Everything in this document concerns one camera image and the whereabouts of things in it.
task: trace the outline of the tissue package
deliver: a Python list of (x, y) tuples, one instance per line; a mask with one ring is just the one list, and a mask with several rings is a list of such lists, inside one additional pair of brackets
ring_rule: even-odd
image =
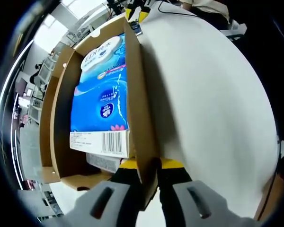
[(124, 34), (92, 50), (81, 69), (72, 102), (71, 131), (128, 129)]

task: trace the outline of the barcode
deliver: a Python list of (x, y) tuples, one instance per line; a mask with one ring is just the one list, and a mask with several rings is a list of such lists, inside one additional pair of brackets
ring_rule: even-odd
[(102, 151), (104, 153), (122, 153), (122, 134), (121, 132), (102, 133)]

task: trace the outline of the blue tissue package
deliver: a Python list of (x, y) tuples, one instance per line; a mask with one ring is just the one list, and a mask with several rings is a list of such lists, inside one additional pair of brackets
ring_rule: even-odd
[(72, 102), (71, 131), (128, 129), (124, 34), (91, 51), (81, 69)]

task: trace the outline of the black cable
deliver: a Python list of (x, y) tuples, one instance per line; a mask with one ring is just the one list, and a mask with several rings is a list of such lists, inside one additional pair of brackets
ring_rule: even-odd
[(279, 157), (278, 157), (278, 161), (277, 161), (277, 163), (276, 163), (275, 173), (274, 173), (273, 179), (272, 179), (272, 181), (271, 181), (271, 184), (270, 184), (270, 186), (269, 186), (268, 193), (267, 193), (267, 196), (266, 196), (266, 198), (265, 198), (265, 202), (264, 202), (264, 204), (263, 204), (262, 210), (261, 210), (261, 212), (260, 212), (260, 214), (259, 214), (259, 216), (258, 216), (258, 219), (257, 219), (258, 221), (260, 221), (260, 219), (261, 219), (261, 217), (262, 217), (262, 215), (263, 215), (263, 213), (264, 213), (264, 210), (265, 210), (265, 208), (266, 208), (266, 205), (267, 205), (267, 202), (268, 202), (268, 199), (269, 199), (271, 190), (272, 190), (273, 185), (274, 185), (274, 182), (275, 182), (275, 177), (276, 177), (277, 172), (278, 172), (278, 166), (279, 166), (279, 162), (280, 162), (280, 160), (281, 160), (281, 143), (282, 143), (282, 141), (279, 140), (279, 144), (280, 144), (280, 146), (279, 146)]
[(176, 14), (176, 15), (183, 15), (183, 16), (191, 16), (191, 17), (200, 18), (200, 17), (198, 17), (198, 16), (196, 16), (196, 15), (193, 15), (193, 14), (175, 13), (175, 12), (165, 12), (165, 11), (162, 11), (162, 10), (160, 9), (162, 3), (163, 3), (163, 1), (162, 1), (162, 2), (160, 3), (160, 5), (158, 6), (158, 11), (159, 11), (160, 13), (168, 13), (168, 14)]

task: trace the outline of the pink flower graphic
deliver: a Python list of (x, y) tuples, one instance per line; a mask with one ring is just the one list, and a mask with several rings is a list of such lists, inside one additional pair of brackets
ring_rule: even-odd
[(116, 124), (115, 127), (113, 125), (111, 125), (110, 129), (112, 131), (120, 131), (120, 130), (125, 130), (125, 127), (124, 127), (124, 125), (119, 126), (119, 125)]

